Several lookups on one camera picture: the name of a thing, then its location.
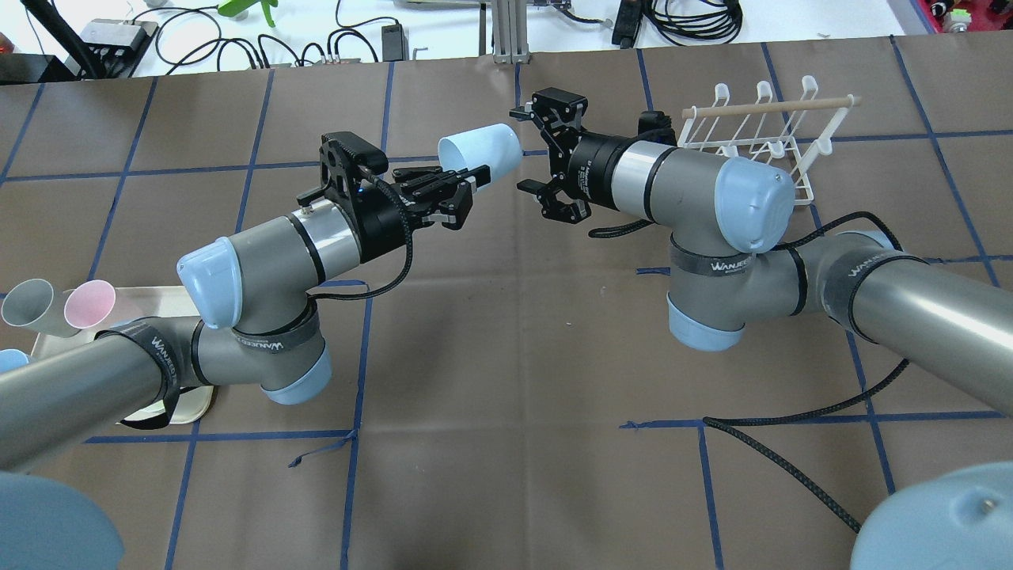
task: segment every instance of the wooden dowel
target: wooden dowel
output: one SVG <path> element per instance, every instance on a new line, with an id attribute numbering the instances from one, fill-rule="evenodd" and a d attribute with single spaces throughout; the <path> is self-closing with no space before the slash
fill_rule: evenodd
<path id="1" fill-rule="evenodd" d="M 840 108 L 842 106 L 858 106 L 862 97 L 850 95 L 826 99 L 807 99 L 800 101 L 761 102 L 752 104 L 728 104 L 724 106 L 698 106 L 696 116 L 725 116 L 728 114 L 756 114 L 760 112 L 790 112 L 792 110 L 811 110 L 815 108 Z M 683 109 L 683 118 L 692 118 L 693 108 Z"/>

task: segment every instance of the black wire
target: black wire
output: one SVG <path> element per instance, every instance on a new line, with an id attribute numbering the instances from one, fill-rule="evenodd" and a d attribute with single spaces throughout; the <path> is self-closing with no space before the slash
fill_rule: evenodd
<path id="1" fill-rule="evenodd" d="M 373 44 L 370 44 L 370 40 L 367 39 L 365 35 L 363 35 L 362 33 L 359 32 L 359 30 L 356 29 L 342 30 L 340 33 L 337 34 L 337 37 L 334 38 L 334 55 L 337 56 L 338 59 L 340 59 L 341 56 L 337 51 L 337 44 L 338 42 L 341 40 L 342 37 L 346 37 L 348 35 L 353 35 L 355 37 L 362 39 L 363 43 L 366 44 L 366 47 L 370 49 L 370 53 L 373 54 L 373 63 L 380 63 L 380 58 L 377 57 L 377 51 L 373 49 Z"/>
<path id="2" fill-rule="evenodd" d="M 215 64 L 215 67 L 218 69 L 218 71 L 222 71 L 222 54 L 225 53 L 225 48 L 227 48 L 230 44 L 239 46 L 239 48 L 242 49 L 243 53 L 246 54 L 246 59 L 250 62 L 250 69 L 257 68 L 256 63 L 253 61 L 253 56 L 250 54 L 249 50 L 246 49 L 246 46 L 243 46 L 238 38 L 230 37 L 227 38 L 225 42 L 223 42 L 222 45 L 218 48 L 218 61 Z"/>
<path id="3" fill-rule="evenodd" d="M 729 44 L 743 29 L 743 8 L 738 0 L 699 0 L 708 6 L 719 8 L 702 14 L 673 14 L 669 12 L 669 0 L 664 11 L 657 9 L 658 0 L 642 0 L 644 17 L 657 29 L 667 42 L 675 46 L 686 46 L 680 39 L 695 42 L 721 40 Z"/>
<path id="4" fill-rule="evenodd" d="M 323 53 L 323 48 L 320 47 L 320 44 L 317 44 L 316 42 L 310 42 L 309 44 L 306 45 L 305 48 L 303 48 L 303 55 L 299 58 L 303 62 L 303 64 L 309 62 L 310 65 L 313 65 L 313 62 L 310 62 L 309 60 L 306 59 L 306 52 L 310 51 L 310 48 L 316 48 L 320 52 L 321 59 L 326 57 Z"/>
<path id="5" fill-rule="evenodd" d="M 804 473 L 799 471 L 798 468 L 793 466 L 791 462 L 785 460 L 784 458 L 779 456 L 776 452 L 774 452 L 770 447 L 767 447 L 763 443 L 760 443 L 756 439 L 753 439 L 746 433 L 727 424 L 723 424 L 715 420 L 714 418 L 704 418 L 703 423 L 706 424 L 708 427 L 723 431 L 724 433 L 731 435 L 735 439 L 738 439 L 743 443 L 746 443 L 750 447 L 762 454 L 763 457 L 774 462 L 774 464 L 776 464 L 777 467 L 788 472 L 788 474 L 790 474 L 791 477 L 794 477 L 799 483 L 801 483 L 806 489 L 808 489 L 810 493 L 812 493 L 813 495 L 816 496 L 817 499 L 823 501 L 823 503 L 827 505 L 830 508 L 830 510 L 832 510 L 834 514 L 838 516 L 838 518 L 843 520 L 844 523 L 847 524 L 849 528 L 854 531 L 856 534 L 862 530 L 862 525 L 858 522 L 858 520 L 855 519 L 854 516 L 851 515 L 851 513 L 845 510 L 845 508 L 842 507 L 840 503 L 835 501 L 834 498 L 827 493 L 827 491 L 824 491 L 822 487 L 816 485 L 815 482 L 809 479 Z"/>
<path id="6" fill-rule="evenodd" d="M 162 25 L 159 26 L 158 31 L 155 32 L 155 38 L 154 38 L 155 55 L 158 56 L 158 59 L 162 60 L 162 62 L 164 62 L 164 63 L 166 63 L 168 65 L 171 65 L 172 69 L 175 70 L 175 68 L 177 68 L 177 67 L 181 67 L 181 66 L 185 66 L 185 65 L 194 65 L 194 64 L 201 63 L 204 60 L 206 60 L 206 59 L 210 58 L 211 56 L 215 55 L 215 50 L 218 49 L 219 42 L 225 38 L 224 35 L 223 35 L 223 33 L 222 33 L 222 24 L 219 23 L 218 20 L 213 15 L 205 12 L 204 10 L 217 10 L 217 9 L 218 9 L 217 5 L 215 5 L 215 6 L 202 6 L 200 8 L 180 8 L 180 7 L 177 7 L 177 6 L 162 6 L 162 7 L 159 7 L 159 8 L 150 8 L 148 10 L 145 10 L 145 11 L 137 14 L 136 16 L 134 16 L 133 19 L 131 19 L 131 23 L 137 23 L 137 19 L 139 17 L 141 17 L 141 16 L 143 16 L 145 14 L 152 13 L 152 12 L 159 12 L 159 11 L 164 11 L 164 10 L 176 10 L 176 11 L 179 12 L 177 14 L 173 14 L 173 15 L 169 16 L 168 19 L 166 19 L 164 22 L 162 22 Z M 211 51 L 209 51 L 207 54 L 204 54 L 200 58 L 197 58 L 197 59 L 194 59 L 192 61 L 186 61 L 187 58 L 190 55 L 192 55 L 192 52 L 190 54 L 187 54 L 185 57 L 183 57 L 183 58 L 181 58 L 181 59 L 179 59 L 177 61 L 167 60 L 167 59 L 165 59 L 165 56 L 162 55 L 162 47 L 161 47 L 162 34 L 165 31 L 165 28 L 169 25 L 169 23 L 172 20 L 174 20 L 174 19 L 176 19 L 178 17 L 182 17 L 182 16 L 185 16 L 185 15 L 188 15 L 188 14 L 200 14 L 200 15 L 202 15 L 202 16 L 210 19 L 211 22 L 213 24 L 215 24 L 215 28 L 218 30 L 218 37 L 216 37 L 216 39 L 218 42 L 212 42 L 212 43 L 206 43 L 206 44 L 204 44 L 205 47 L 207 47 L 207 46 L 213 46 L 212 49 L 211 49 Z"/>
<path id="7" fill-rule="evenodd" d="M 654 222 L 647 220 L 637 220 L 635 222 L 630 222 L 626 225 L 617 225 L 611 227 L 596 227 L 595 229 L 588 232 L 588 237 L 594 237 L 596 239 L 609 239 L 612 237 L 620 237 L 643 229 Z"/>
<path id="8" fill-rule="evenodd" d="M 861 404 L 862 402 L 865 402 L 866 400 L 879 394 L 880 392 L 882 392 L 884 388 L 891 385 L 893 381 L 895 381 L 898 377 L 900 377 L 901 374 L 908 369 L 909 364 L 911 364 L 911 361 L 905 358 L 897 367 L 893 368 L 893 370 L 890 372 L 889 375 L 886 375 L 885 379 L 879 381 L 879 384 L 877 384 L 876 386 L 870 388 L 869 390 L 863 392 L 862 394 L 859 394 L 858 396 L 849 398 L 844 402 L 838 402 L 837 404 L 834 404 L 832 406 L 827 406 L 826 408 L 820 408 L 819 410 L 802 412 L 801 414 L 792 414 L 790 416 L 778 416 L 775 418 L 735 418 L 735 419 L 711 418 L 711 419 L 714 420 L 715 422 L 720 422 L 727 426 L 738 426 L 738 427 L 778 426 L 784 424 L 791 424 L 794 422 L 800 422 L 803 420 L 811 420 L 812 418 L 819 418 L 821 416 L 826 416 L 828 414 L 840 412 L 841 410 L 846 410 L 848 408 L 851 408 L 852 406 L 855 406 L 856 404 Z"/>
<path id="9" fill-rule="evenodd" d="M 180 67 L 183 67 L 183 66 L 186 66 L 186 65 L 191 65 L 191 64 L 196 63 L 196 62 L 188 62 L 186 60 L 188 60 L 191 56 L 193 56 L 194 54 L 197 54 L 201 50 L 207 48 L 208 46 L 218 46 L 219 44 L 222 44 L 224 46 L 225 43 L 237 42 L 238 39 L 240 39 L 240 38 L 238 38 L 238 37 L 215 37 L 214 39 L 209 39 L 209 40 L 205 42 L 204 44 L 201 44 L 197 48 L 193 48 L 193 50 L 190 51 L 190 53 L 186 54 L 178 62 L 176 62 L 175 64 L 173 64 L 172 67 L 170 67 L 169 70 L 165 72 L 165 74 L 166 75 L 171 75 L 173 71 L 179 69 Z"/>
<path id="10" fill-rule="evenodd" d="M 796 468 L 794 465 L 792 465 L 791 462 L 785 460 L 770 447 L 767 447 L 763 443 L 760 443 L 756 439 L 750 437 L 746 433 L 735 429 L 732 426 L 755 427 L 755 426 L 784 425 L 794 422 L 800 422 L 802 420 L 810 420 L 812 418 L 819 418 L 821 416 L 833 414 L 834 412 L 840 412 L 841 410 L 845 410 L 847 408 L 855 406 L 856 404 L 865 402 L 868 399 L 875 396 L 876 394 L 878 394 L 879 392 L 881 392 L 884 388 L 892 384 L 893 381 L 895 381 L 898 377 L 901 376 L 902 373 L 905 372 L 905 370 L 908 368 L 908 364 L 910 364 L 910 361 L 907 358 L 901 360 L 901 362 L 893 368 L 893 371 L 891 371 L 890 374 L 887 375 L 886 378 L 880 381 L 876 386 L 859 394 L 858 396 L 849 398 L 844 402 L 839 402 L 832 406 L 827 406 L 826 408 L 820 408 L 819 410 L 802 412 L 801 414 L 792 414 L 790 416 L 779 416 L 775 418 L 727 419 L 727 418 L 706 417 L 703 419 L 703 423 L 708 427 L 712 427 L 714 429 L 723 431 L 731 435 L 732 437 L 738 439 L 739 441 L 749 445 L 753 450 L 759 452 L 768 460 L 774 462 L 774 464 L 776 464 L 779 468 L 783 469 L 784 471 L 788 472 L 792 477 L 798 480 L 798 482 L 801 483 L 806 489 L 808 489 L 810 493 L 812 493 L 813 495 L 816 496 L 816 498 L 823 501 L 823 503 L 827 505 L 827 507 L 829 507 L 830 510 L 833 511 L 834 514 L 836 514 L 841 520 L 843 520 L 844 523 L 847 524 L 852 531 L 858 533 L 862 528 L 861 524 L 859 524 L 859 522 L 855 520 L 855 517 L 852 516 L 851 513 L 849 513 L 844 507 L 842 507 L 840 503 L 835 501 L 834 498 L 830 496 L 830 494 L 824 491 L 822 487 L 816 485 L 815 482 L 809 479 L 804 473 L 799 471 L 799 469 Z"/>
<path id="11" fill-rule="evenodd" d="M 898 240 L 897 236 L 893 235 L 893 232 L 890 231 L 888 227 L 886 227 L 886 224 L 884 224 L 882 220 L 880 220 L 875 214 L 864 211 L 852 212 L 850 214 L 841 216 L 840 218 L 824 226 L 821 226 L 819 229 L 816 229 L 812 233 L 809 233 L 805 237 L 802 237 L 801 239 L 796 239 L 794 241 L 790 241 L 787 243 L 778 243 L 777 245 L 774 246 L 774 250 L 776 251 L 779 249 L 794 249 L 796 247 L 801 247 L 802 245 L 805 245 L 806 243 L 812 241 L 816 237 L 826 234 L 828 231 L 834 229 L 835 227 L 857 219 L 866 219 L 872 222 L 879 231 L 883 232 L 883 234 L 886 235 L 886 239 L 889 239 L 889 243 L 890 245 L 893 246 L 894 249 L 897 249 L 898 251 L 904 250 L 901 247 L 901 241 Z"/>
<path id="12" fill-rule="evenodd" d="M 24 17 L 28 20 L 28 25 L 31 26 L 31 32 L 35 34 L 35 43 L 38 44 L 38 53 L 45 55 L 46 48 L 43 48 L 43 40 L 38 38 L 38 31 L 35 30 L 35 22 L 31 21 L 31 14 L 28 13 L 28 8 L 24 8 Z"/>
<path id="13" fill-rule="evenodd" d="M 354 28 L 354 27 L 359 27 L 361 25 L 366 25 L 368 23 L 373 23 L 375 21 L 380 21 L 380 20 L 391 20 L 394 23 L 401 23 L 400 21 L 398 21 L 397 18 L 395 18 L 393 16 L 379 16 L 379 17 L 375 17 L 375 18 L 370 18 L 370 19 L 365 20 L 365 21 L 361 21 L 359 23 L 354 23 L 354 24 L 350 24 L 350 25 L 344 25 L 343 23 L 341 23 L 337 19 L 337 11 L 340 10 L 340 9 L 341 9 L 341 0 L 337 0 L 337 4 L 334 5 L 334 23 L 337 24 L 337 27 L 343 27 L 343 28 L 349 28 L 350 29 L 350 28 Z"/>
<path id="14" fill-rule="evenodd" d="M 270 62 L 267 61 L 267 53 L 263 50 L 263 40 L 264 39 L 274 39 L 275 42 L 281 44 L 283 48 L 285 48 L 286 50 L 289 51 L 290 54 L 292 54 L 292 58 L 296 62 L 295 65 L 299 65 L 299 55 L 296 54 L 296 51 L 293 50 L 288 44 L 286 44 L 285 42 L 282 42 L 281 39 L 279 39 L 278 37 L 275 37 L 274 35 L 270 35 L 270 34 L 267 34 L 267 33 L 261 33 L 261 34 L 259 34 L 259 35 L 256 36 L 256 45 L 259 46 L 259 48 L 260 48 L 260 56 L 263 57 L 263 63 L 264 63 L 265 66 L 270 67 Z"/>
<path id="15" fill-rule="evenodd" d="M 414 252 L 412 251 L 411 244 L 411 221 L 408 219 L 408 208 L 404 205 L 404 200 L 402 200 L 397 194 L 397 190 L 376 174 L 369 173 L 367 174 L 366 179 L 373 182 L 373 184 L 379 188 L 387 199 L 390 199 L 391 203 L 393 203 L 397 209 L 397 215 L 401 219 L 401 227 L 404 229 L 404 266 L 401 267 L 401 272 L 399 272 L 393 280 L 384 284 L 384 287 L 379 290 L 367 292 L 365 294 L 354 294 L 350 296 L 340 294 L 316 294 L 309 297 L 312 301 L 336 300 L 341 302 L 358 302 L 376 298 L 377 296 L 382 296 L 394 288 L 397 288 L 398 284 L 404 280 L 404 277 L 408 275 L 408 271 L 411 270 L 411 260 L 414 256 Z"/>
<path id="16" fill-rule="evenodd" d="M 559 4 L 553 4 L 553 6 L 555 6 L 555 8 L 557 10 L 559 10 L 560 14 L 566 16 L 568 19 L 570 19 L 572 21 L 575 21 L 577 23 L 596 23 L 597 24 L 597 23 L 602 23 L 604 21 L 604 20 L 600 20 L 600 19 L 597 19 L 597 18 L 581 18 L 580 16 L 574 14 L 573 12 L 567 10 L 566 8 L 563 8 Z"/>

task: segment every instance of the white wire rack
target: white wire rack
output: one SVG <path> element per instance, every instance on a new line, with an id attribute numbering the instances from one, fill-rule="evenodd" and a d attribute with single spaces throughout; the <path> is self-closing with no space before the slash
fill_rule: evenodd
<path id="1" fill-rule="evenodd" d="M 808 170 L 820 154 L 828 155 L 834 151 L 831 138 L 844 121 L 848 111 L 861 103 L 862 98 L 855 95 L 844 97 L 817 99 L 820 86 L 811 75 L 802 77 L 802 96 L 793 101 L 774 100 L 774 91 L 770 82 L 757 83 L 757 99 L 752 104 L 728 104 L 731 93 L 724 83 L 714 85 L 714 102 L 710 106 L 696 105 L 683 109 L 682 133 L 679 135 L 679 146 L 700 151 L 711 150 L 722 156 L 744 156 L 770 164 L 771 161 L 788 158 L 791 166 L 791 179 L 795 182 L 795 205 L 804 206 L 812 202 L 812 184 L 809 182 Z M 819 108 L 836 108 L 819 137 L 807 144 L 801 144 L 795 139 L 795 133 L 805 119 L 808 110 Z M 767 115 L 783 113 L 787 116 L 784 127 L 777 136 L 769 136 L 773 131 Z M 721 118 L 725 123 L 737 120 L 734 134 L 728 139 L 715 139 L 715 130 Z"/>

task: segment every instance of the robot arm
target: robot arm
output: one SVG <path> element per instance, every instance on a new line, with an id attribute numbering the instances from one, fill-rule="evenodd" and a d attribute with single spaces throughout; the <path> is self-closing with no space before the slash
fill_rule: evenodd
<path id="1" fill-rule="evenodd" d="M 511 111 L 538 127 L 552 175 L 518 187 L 549 219 L 577 223 L 595 203 L 671 227 L 667 304 L 681 342 L 726 350 L 750 321 L 824 312 L 1013 415 L 1013 295 L 895 250 L 879 232 L 778 247 L 794 200 L 787 172 L 676 148 L 658 130 L 671 126 L 664 113 L 641 115 L 639 137 L 592 133 L 580 125 L 587 108 L 586 97 L 549 88 Z M 659 133 L 661 142 L 643 140 Z"/>
<path id="2" fill-rule="evenodd" d="M 472 193 L 491 181 L 484 164 L 395 169 L 393 183 L 378 177 L 387 168 L 384 153 L 358 136 L 324 135 L 320 186 L 297 197 L 299 209 L 179 260 L 200 319 L 140 320 L 3 375 L 0 471 L 28 471 L 155 402 L 166 413 L 134 427 L 163 427 L 190 387 L 258 384 L 281 404 L 316 396 L 330 380 L 330 357 L 306 292 L 410 247 L 416 229 L 460 229 Z"/>

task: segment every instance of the cup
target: cup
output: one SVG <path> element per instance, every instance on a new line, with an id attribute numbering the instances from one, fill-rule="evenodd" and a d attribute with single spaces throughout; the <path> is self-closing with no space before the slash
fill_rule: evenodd
<path id="1" fill-rule="evenodd" d="M 523 156 L 517 133 L 502 123 L 444 137 L 440 139 L 437 154 L 445 170 L 488 165 L 491 174 L 489 183 L 517 168 Z"/>
<path id="2" fill-rule="evenodd" d="M 101 278 L 82 282 L 64 306 L 64 319 L 77 329 L 108 328 L 140 317 L 141 310 Z"/>
<path id="3" fill-rule="evenodd" d="M 4 373 L 9 373 L 14 369 L 20 369 L 25 364 L 31 364 L 34 359 L 24 354 L 23 352 L 17 350 L 16 348 L 8 348 L 6 350 L 0 350 L 0 375 Z"/>
<path id="4" fill-rule="evenodd" d="M 0 318 L 11 327 L 28 329 L 43 335 L 70 338 L 79 329 L 64 320 L 64 305 L 69 292 L 61 293 L 45 278 L 18 282 L 0 306 Z"/>

